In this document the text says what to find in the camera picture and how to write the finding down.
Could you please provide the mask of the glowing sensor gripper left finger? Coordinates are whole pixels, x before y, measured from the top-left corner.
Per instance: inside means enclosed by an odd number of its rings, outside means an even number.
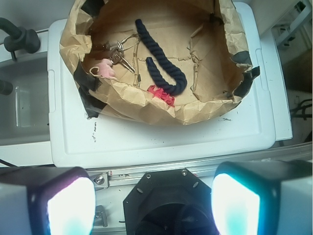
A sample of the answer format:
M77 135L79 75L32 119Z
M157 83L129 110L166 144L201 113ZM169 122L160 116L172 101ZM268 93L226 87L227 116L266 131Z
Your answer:
M94 183L81 167L2 167L2 235L89 235Z

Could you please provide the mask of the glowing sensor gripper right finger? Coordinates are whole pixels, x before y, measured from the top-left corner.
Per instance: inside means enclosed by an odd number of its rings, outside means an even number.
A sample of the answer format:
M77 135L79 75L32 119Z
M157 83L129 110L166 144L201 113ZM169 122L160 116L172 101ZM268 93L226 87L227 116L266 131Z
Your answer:
M211 208L222 235L311 235L313 164L223 162L212 182Z

